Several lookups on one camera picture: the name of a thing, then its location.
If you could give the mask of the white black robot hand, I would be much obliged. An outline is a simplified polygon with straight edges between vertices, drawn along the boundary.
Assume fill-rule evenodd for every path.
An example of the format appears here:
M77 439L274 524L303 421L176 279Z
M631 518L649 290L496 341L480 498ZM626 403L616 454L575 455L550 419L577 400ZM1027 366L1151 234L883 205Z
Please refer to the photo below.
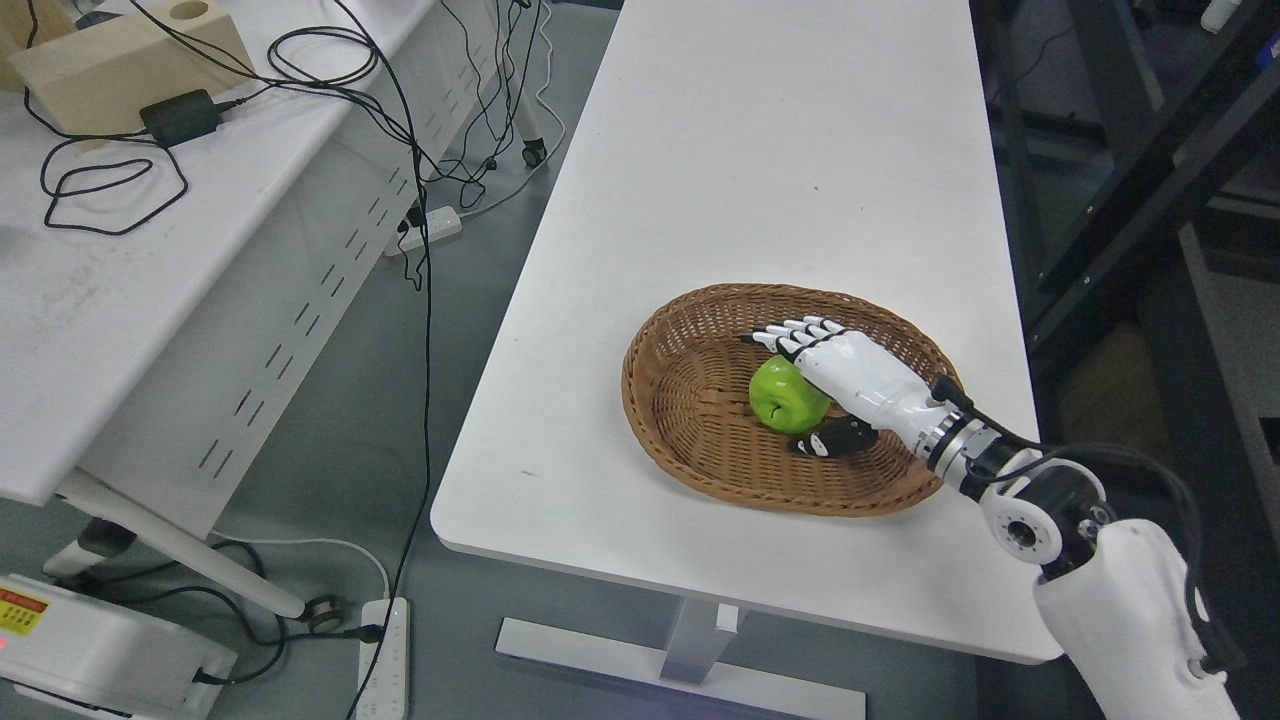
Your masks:
M787 359L808 382L874 430L896 434L918 459L938 448L952 411L909 365L860 331L824 316L755 327L740 337Z

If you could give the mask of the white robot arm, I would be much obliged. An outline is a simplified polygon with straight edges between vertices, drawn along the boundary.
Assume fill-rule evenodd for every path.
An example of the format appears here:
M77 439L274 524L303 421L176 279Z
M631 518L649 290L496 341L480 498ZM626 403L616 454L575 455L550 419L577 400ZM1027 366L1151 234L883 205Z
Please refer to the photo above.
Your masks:
M1033 598L1107 719L1236 719L1238 650L1210 620L1190 551L1149 520L1120 519L1087 456L1042 450L993 423L946 375L948 415L925 464L977 501L998 546L1039 569Z

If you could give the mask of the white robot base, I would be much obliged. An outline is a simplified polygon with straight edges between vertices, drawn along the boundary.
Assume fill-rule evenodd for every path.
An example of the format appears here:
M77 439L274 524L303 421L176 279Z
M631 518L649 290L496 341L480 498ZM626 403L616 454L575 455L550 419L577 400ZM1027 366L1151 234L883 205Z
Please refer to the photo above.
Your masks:
M205 719L236 651L175 623L27 577L1 582L3 679L92 719Z

